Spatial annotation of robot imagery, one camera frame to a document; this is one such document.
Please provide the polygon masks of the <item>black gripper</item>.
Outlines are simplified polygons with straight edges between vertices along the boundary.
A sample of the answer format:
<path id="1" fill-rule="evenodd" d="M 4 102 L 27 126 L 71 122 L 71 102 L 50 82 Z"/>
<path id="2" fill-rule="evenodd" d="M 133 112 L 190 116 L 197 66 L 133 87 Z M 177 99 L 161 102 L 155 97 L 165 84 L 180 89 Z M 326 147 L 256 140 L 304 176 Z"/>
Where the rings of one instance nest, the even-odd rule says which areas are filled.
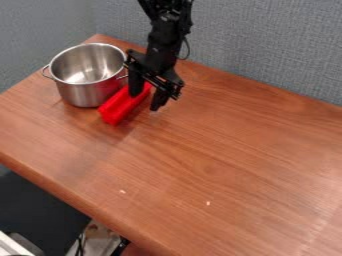
<path id="1" fill-rule="evenodd" d="M 129 49 L 127 60 L 125 66 L 131 64 L 138 65 L 129 68 L 129 92 L 133 97 L 137 97 L 145 87 L 145 80 L 158 89 L 154 93 L 150 110 L 158 111 L 166 105 L 170 98 L 178 100 L 182 95 L 185 81 L 180 77 L 174 68 L 166 71 L 154 71 L 146 62 L 146 55 L 137 50 Z"/>

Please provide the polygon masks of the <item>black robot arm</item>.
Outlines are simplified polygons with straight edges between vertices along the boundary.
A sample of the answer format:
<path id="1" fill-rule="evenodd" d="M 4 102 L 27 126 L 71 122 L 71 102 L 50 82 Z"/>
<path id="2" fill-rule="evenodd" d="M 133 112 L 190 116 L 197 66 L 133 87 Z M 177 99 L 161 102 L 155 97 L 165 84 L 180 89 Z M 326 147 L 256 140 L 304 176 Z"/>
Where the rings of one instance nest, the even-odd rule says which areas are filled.
<path id="1" fill-rule="evenodd" d="M 177 61 L 184 44 L 189 44 L 188 35 L 192 32 L 192 9 L 194 0 L 138 0 L 151 22 L 147 51 L 141 53 L 127 50 L 125 66 L 129 71 L 129 92 L 137 97 L 145 83 L 155 88 L 150 106 L 158 111 L 169 102 L 178 99 L 185 87 L 185 81 L 175 71 Z"/>

